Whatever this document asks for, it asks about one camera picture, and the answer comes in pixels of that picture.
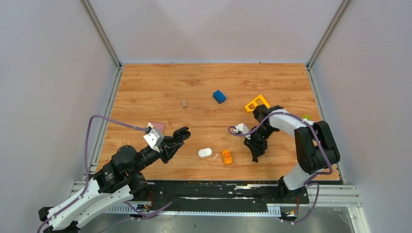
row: white oval object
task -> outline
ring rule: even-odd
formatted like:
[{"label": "white oval object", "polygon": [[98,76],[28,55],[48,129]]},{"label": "white oval object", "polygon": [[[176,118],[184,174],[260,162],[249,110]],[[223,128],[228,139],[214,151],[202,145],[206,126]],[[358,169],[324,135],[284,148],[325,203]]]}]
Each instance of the white oval object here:
[{"label": "white oval object", "polygon": [[197,152],[197,155],[201,158],[209,157],[212,154],[213,154],[213,151],[210,148],[204,148],[204,149],[199,150],[199,152]]}]

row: yellow block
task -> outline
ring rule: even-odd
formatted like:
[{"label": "yellow block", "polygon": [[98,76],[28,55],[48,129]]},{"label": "yellow block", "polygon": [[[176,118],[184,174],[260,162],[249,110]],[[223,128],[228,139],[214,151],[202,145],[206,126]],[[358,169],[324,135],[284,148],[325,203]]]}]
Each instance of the yellow block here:
[{"label": "yellow block", "polygon": [[247,112],[253,112],[253,110],[259,105],[256,101],[260,100],[267,108],[270,108],[269,103],[265,100],[265,98],[263,97],[263,95],[258,95],[254,100],[250,101],[250,103],[248,103],[245,106],[245,110]]},{"label": "yellow block", "polygon": [[224,164],[231,164],[233,162],[232,155],[230,154],[229,150],[223,150],[222,155],[223,155]]}]

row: metal corner post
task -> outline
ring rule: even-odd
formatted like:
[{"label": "metal corner post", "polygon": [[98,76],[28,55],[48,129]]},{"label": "metal corner post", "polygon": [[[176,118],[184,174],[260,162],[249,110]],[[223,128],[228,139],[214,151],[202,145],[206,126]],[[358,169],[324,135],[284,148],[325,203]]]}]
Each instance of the metal corner post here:
[{"label": "metal corner post", "polygon": [[100,39],[102,40],[104,46],[107,49],[107,52],[110,55],[110,58],[113,60],[113,63],[115,64],[115,66],[117,67],[117,69],[119,70],[121,67],[121,63],[119,61],[119,59],[117,58],[117,55],[113,49],[113,47],[111,46],[109,39],[107,38],[106,34],[104,33],[103,27],[101,26],[99,20],[97,19],[96,13],[93,10],[93,7],[90,4],[89,0],[80,0],[80,2],[82,3],[87,15],[90,18],[90,21],[92,22],[94,28],[96,29],[97,34],[99,35]]},{"label": "metal corner post", "polygon": [[328,41],[330,35],[332,34],[333,30],[335,29],[336,25],[338,24],[339,20],[341,19],[342,15],[344,14],[345,10],[347,9],[348,4],[351,0],[343,0],[341,5],[338,8],[338,11],[333,16],[332,21],[330,22],[329,26],[327,27],[324,35],[322,36],[321,41],[319,42],[318,46],[313,52],[309,62],[307,63],[307,68],[312,68],[313,64],[315,63],[316,59],[318,58],[320,52],[322,51],[323,47],[325,46],[326,42]]}]

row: gray floor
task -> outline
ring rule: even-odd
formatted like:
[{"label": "gray floor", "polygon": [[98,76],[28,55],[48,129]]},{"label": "gray floor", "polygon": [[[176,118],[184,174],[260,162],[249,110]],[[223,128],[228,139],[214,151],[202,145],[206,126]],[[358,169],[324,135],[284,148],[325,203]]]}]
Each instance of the gray floor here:
[{"label": "gray floor", "polygon": [[[309,208],[300,208],[303,216]],[[81,233],[97,233],[127,215],[103,214]],[[288,225],[274,217],[157,216],[146,221],[126,221],[104,233],[354,233],[347,208],[317,207],[305,222]]]}]

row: wood surface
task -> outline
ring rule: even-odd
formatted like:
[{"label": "wood surface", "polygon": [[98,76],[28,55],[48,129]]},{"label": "wood surface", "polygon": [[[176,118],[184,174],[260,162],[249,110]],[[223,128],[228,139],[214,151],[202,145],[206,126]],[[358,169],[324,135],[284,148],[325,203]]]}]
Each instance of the wood surface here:
[{"label": "wood surface", "polygon": [[[213,99],[216,90],[226,95],[224,103]],[[111,117],[140,127],[148,121],[163,122],[165,135],[189,127],[191,137],[168,164],[158,160],[143,170],[148,180],[278,180],[297,163],[293,137],[274,132],[266,153],[254,163],[244,138],[227,132],[230,125],[257,125],[244,107],[259,94],[271,106],[320,120],[303,64],[126,65]],[[182,99],[187,108],[182,108]],[[97,169],[123,145],[137,151],[147,146],[142,132],[110,122]],[[203,148],[211,148],[213,155],[199,158],[197,152]],[[222,150],[230,150],[233,163],[223,163]],[[318,179],[338,180],[334,169],[332,175]]]}]

